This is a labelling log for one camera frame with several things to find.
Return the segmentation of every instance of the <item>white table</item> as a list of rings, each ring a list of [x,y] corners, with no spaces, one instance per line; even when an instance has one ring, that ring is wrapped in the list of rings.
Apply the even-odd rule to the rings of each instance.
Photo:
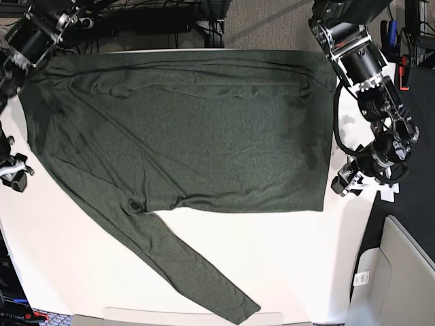
[[[340,110],[345,143],[371,142],[369,124],[346,91]],[[27,155],[35,170],[23,194],[0,187],[1,228],[32,307],[100,318],[106,307],[208,313],[103,231],[57,186],[25,141],[17,98],[1,122],[6,135],[15,137],[13,153]],[[280,312],[284,323],[343,322],[375,192],[341,198],[330,189],[346,160],[335,147],[322,213],[226,215],[177,209],[158,214],[261,305],[260,312]]]

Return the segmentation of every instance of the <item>white tag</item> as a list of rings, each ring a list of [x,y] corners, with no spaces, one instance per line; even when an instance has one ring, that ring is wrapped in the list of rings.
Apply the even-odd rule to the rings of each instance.
[[[368,284],[370,280],[370,272],[363,272],[355,274],[355,278],[353,279],[353,286],[360,287],[361,285]]]

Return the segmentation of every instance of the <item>white label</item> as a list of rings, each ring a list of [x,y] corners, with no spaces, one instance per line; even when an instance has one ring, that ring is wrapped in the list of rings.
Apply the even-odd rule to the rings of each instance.
[[[358,273],[355,275],[355,278],[353,279],[353,286],[360,287],[361,285],[366,285],[368,284],[369,280],[370,280],[370,272]]]

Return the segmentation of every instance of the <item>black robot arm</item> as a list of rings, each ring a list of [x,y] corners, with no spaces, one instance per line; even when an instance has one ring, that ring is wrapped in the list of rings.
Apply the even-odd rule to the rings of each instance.
[[[387,65],[364,24],[370,22],[391,0],[316,0],[309,24],[340,83],[334,100],[334,135],[338,146],[351,158],[341,169],[332,189],[346,196],[363,189],[364,177],[391,187],[407,176],[406,161],[419,139],[419,129],[400,100]],[[338,101],[343,88],[352,89],[364,118],[371,123],[375,140],[356,150],[340,139]]]
[[[32,6],[5,36],[9,48],[0,51],[0,113],[9,98],[17,95],[29,72],[59,43],[65,32],[89,9],[103,9],[116,0],[33,0]],[[27,157],[10,155],[14,139],[6,137],[0,124],[0,180],[17,192],[27,186]]]

